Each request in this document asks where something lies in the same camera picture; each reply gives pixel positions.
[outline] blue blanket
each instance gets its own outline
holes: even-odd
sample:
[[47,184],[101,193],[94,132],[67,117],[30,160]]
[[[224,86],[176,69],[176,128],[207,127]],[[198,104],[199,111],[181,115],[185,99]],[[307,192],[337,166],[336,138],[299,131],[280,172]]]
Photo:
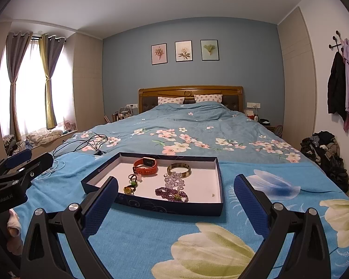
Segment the blue blanket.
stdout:
[[[112,154],[217,156],[224,161],[265,164],[309,161],[262,125],[216,102],[162,104],[137,116],[77,133],[55,155],[72,152],[81,144],[76,140],[87,140],[96,133],[109,137],[101,150]],[[95,153],[93,146],[78,151]]]
[[[89,241],[115,279],[238,278],[262,242],[234,194],[234,178],[240,173],[272,202],[302,212],[309,207],[317,209],[328,240],[332,278],[341,276],[349,265],[348,198],[304,156],[243,114],[215,103],[166,104],[77,133],[68,142],[95,133],[109,137],[101,146],[107,154],[93,156],[92,149],[84,148],[84,152],[58,157],[58,170],[36,178],[27,191],[29,200],[15,208],[23,238],[36,208],[54,212],[81,202],[85,194],[80,181],[118,152],[216,155],[225,195],[220,217],[168,215],[112,205]],[[77,145],[71,143],[56,155]],[[287,238],[269,278],[279,273],[291,238]],[[82,278],[67,241],[64,236],[60,239],[73,274]]]

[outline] bed frame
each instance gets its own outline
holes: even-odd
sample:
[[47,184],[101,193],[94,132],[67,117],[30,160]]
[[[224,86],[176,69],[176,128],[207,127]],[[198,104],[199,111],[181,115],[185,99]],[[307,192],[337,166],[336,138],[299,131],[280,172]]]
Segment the bed frame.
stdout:
[[222,94],[222,104],[230,110],[243,112],[242,86],[171,86],[138,91],[140,113],[158,105],[158,97],[185,97],[184,104],[195,103],[194,95]]

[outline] tray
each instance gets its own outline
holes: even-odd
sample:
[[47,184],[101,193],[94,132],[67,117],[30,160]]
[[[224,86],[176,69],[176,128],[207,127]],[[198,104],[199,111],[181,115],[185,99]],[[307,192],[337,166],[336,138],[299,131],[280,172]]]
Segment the tray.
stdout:
[[[126,195],[123,188],[129,185],[128,175],[133,173],[133,163],[142,157],[155,158],[158,163],[158,172],[151,176],[143,176],[134,195]],[[164,187],[163,175],[167,172],[167,167],[178,162],[184,162],[191,167],[192,174],[184,178],[183,191],[189,197],[188,202],[172,202],[155,194],[155,189]],[[186,169],[177,168],[177,171],[186,171]],[[224,204],[217,157],[118,153],[81,181],[85,193],[98,190],[110,176],[115,177],[119,184],[116,203],[181,215],[221,215]]]

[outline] blue wall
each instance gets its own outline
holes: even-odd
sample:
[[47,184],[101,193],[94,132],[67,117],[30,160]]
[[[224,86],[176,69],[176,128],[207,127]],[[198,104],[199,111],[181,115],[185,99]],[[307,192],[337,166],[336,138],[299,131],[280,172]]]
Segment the blue wall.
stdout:
[[[217,39],[220,61],[202,61],[200,40]],[[177,62],[175,42],[192,40],[193,61]],[[151,46],[167,43],[168,63],[151,65]],[[277,27],[238,18],[190,18],[128,30],[103,40],[103,101],[109,116],[138,103],[138,89],[243,86],[259,116],[283,124],[284,72]]]

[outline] sheer white curtain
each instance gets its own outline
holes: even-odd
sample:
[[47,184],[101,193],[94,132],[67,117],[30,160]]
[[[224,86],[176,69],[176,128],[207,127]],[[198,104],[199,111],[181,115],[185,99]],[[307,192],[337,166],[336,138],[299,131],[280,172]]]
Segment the sheer white curtain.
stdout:
[[[52,81],[54,112],[59,127],[69,112],[72,97],[72,71],[63,51],[58,59]],[[4,51],[0,67],[0,126],[2,136],[9,134],[10,81]],[[28,133],[46,129],[45,121],[45,74],[40,58],[39,43],[31,40],[24,55],[16,83],[16,107],[19,130],[24,139]]]

